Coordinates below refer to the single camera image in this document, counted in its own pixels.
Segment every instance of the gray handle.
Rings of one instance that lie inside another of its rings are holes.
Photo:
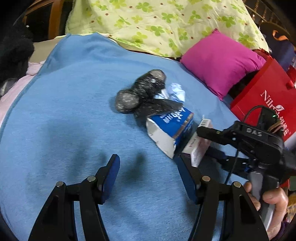
[[[259,214],[261,216],[264,227],[267,230],[274,214],[275,205],[264,202],[262,200],[262,195],[264,192],[278,187],[279,182],[270,176],[263,176],[261,173],[258,172],[249,173],[248,179],[252,183],[251,194],[261,203]]]

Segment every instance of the blue blanket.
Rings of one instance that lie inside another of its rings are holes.
[[[179,62],[129,52],[99,34],[65,37],[19,95],[0,130],[0,208],[20,241],[28,240],[57,181],[81,182],[114,153],[121,167],[110,199],[100,206],[110,240],[187,240],[197,207],[187,197],[176,164],[133,115],[114,108],[116,93],[151,69],[163,70],[167,84],[182,85],[185,107],[197,123],[204,115],[214,128],[224,129],[236,120]],[[235,154],[230,146],[221,148]],[[226,177],[209,158],[200,169],[219,181]],[[76,205],[82,241],[79,213]]]

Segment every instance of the magenta cushion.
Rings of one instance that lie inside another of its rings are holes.
[[[215,29],[190,48],[180,62],[222,100],[233,85],[266,61]]]

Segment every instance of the tied plastic bag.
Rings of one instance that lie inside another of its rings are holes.
[[[130,89],[120,90],[115,99],[116,110],[134,113],[135,118],[163,115],[177,111],[183,104],[166,99],[154,99],[165,88],[166,76],[159,69],[153,69],[139,77]]]
[[[180,110],[183,104],[166,99],[148,99],[134,112],[135,118],[145,118],[152,115],[164,115]]]
[[[116,110],[122,113],[130,113],[146,99],[152,99],[154,95],[165,88],[166,76],[159,69],[153,69],[140,76],[130,89],[121,90],[115,99]]]

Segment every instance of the human hand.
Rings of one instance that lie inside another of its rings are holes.
[[[261,203],[250,194],[252,190],[252,184],[248,181],[245,183],[244,188],[252,203],[254,204],[256,210],[258,211],[261,207]],[[276,188],[270,191],[267,191],[263,194],[262,199],[268,204],[275,204],[274,214],[269,225],[268,230],[266,230],[269,240],[273,239],[281,229],[281,222],[284,219],[284,216],[287,212],[288,206],[288,197],[285,194],[282,188]]]

